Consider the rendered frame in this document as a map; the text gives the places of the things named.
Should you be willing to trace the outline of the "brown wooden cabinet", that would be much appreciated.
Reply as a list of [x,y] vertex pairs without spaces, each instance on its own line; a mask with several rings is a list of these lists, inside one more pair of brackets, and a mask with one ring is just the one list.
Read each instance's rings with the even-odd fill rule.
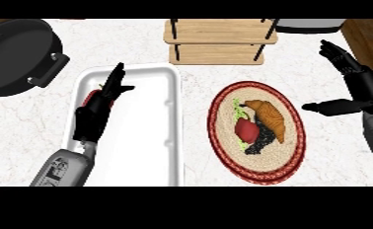
[[340,31],[358,62],[373,69],[373,19],[346,19]]

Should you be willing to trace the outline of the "black grape bunch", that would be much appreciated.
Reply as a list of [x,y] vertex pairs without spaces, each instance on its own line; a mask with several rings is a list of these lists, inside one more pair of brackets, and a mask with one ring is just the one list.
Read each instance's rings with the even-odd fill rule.
[[244,149],[244,154],[254,155],[260,153],[262,148],[272,143],[275,140],[275,134],[272,130],[263,125],[260,121],[256,121],[256,125],[259,127],[259,135],[253,142],[253,144]]

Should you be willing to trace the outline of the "black pan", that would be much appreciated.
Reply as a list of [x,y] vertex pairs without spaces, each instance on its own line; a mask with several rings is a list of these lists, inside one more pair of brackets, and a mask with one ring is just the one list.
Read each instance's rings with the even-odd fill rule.
[[45,88],[67,61],[61,40],[44,20],[0,23],[0,97]]

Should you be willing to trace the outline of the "wooden tiered shelf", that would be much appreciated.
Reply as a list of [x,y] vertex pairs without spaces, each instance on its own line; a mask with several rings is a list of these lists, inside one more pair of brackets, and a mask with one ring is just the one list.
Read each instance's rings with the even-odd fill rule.
[[173,65],[260,65],[277,42],[274,19],[167,19],[163,41]]

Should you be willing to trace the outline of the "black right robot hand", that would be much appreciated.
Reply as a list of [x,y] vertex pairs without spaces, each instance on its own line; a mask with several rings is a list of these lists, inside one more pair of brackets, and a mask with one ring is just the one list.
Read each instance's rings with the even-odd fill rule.
[[368,66],[359,64],[346,50],[330,41],[322,39],[319,43],[318,54],[338,71],[352,99],[307,103],[302,105],[302,109],[324,116],[347,115],[359,112],[373,115],[373,70]]

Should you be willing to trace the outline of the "oval woven red-rimmed placemat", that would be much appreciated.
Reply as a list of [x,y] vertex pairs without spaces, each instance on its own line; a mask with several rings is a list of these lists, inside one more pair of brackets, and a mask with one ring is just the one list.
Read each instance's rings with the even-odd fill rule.
[[306,135],[297,111],[268,85],[243,81],[216,94],[206,118],[215,155],[244,181],[272,185],[297,170]]

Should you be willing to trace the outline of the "white rectangular tray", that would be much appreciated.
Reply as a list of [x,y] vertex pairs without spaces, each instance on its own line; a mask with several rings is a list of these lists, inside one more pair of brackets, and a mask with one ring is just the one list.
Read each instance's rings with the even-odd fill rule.
[[167,63],[123,67],[134,89],[113,103],[97,143],[89,187],[164,187],[184,183],[181,79]]

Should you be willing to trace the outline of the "red radish with leaves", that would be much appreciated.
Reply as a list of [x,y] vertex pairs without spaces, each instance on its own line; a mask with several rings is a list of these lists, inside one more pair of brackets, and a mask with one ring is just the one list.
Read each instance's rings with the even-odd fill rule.
[[240,150],[244,150],[257,138],[259,127],[256,123],[250,121],[249,114],[243,111],[237,99],[232,100],[232,122],[238,147]]

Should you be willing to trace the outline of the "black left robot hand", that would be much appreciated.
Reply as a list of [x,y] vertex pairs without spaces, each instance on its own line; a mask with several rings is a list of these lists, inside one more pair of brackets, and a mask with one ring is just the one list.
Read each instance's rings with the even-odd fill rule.
[[120,85],[123,76],[123,64],[117,63],[107,76],[101,91],[92,95],[86,105],[75,109],[73,140],[97,142],[108,119],[108,103],[116,101],[123,92],[134,89],[134,86]]

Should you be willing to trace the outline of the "red apple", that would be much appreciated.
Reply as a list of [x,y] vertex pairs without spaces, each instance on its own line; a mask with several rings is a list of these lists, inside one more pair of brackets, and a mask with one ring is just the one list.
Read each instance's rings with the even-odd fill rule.
[[[98,84],[98,88],[89,91],[89,93],[86,94],[85,99],[83,99],[83,101],[82,101],[82,103],[80,103],[80,106],[82,106],[82,107],[86,105],[86,103],[88,103],[88,101],[89,101],[92,95],[94,95],[97,92],[101,91],[101,88],[103,88],[103,86]],[[108,109],[111,108],[111,106],[113,106],[113,101],[110,101],[110,103],[108,103]]]

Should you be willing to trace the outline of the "grey appliance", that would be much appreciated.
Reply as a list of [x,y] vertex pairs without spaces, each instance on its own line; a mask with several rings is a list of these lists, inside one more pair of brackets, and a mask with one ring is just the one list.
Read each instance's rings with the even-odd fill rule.
[[338,31],[343,22],[343,19],[279,19],[275,31],[287,34],[330,34]]

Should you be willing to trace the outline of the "brown croissant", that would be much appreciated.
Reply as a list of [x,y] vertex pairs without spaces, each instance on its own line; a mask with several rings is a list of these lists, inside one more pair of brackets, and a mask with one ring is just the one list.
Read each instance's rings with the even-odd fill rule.
[[284,117],[268,101],[251,100],[246,101],[240,107],[247,107],[256,114],[263,125],[274,132],[279,143],[284,142],[285,125]]

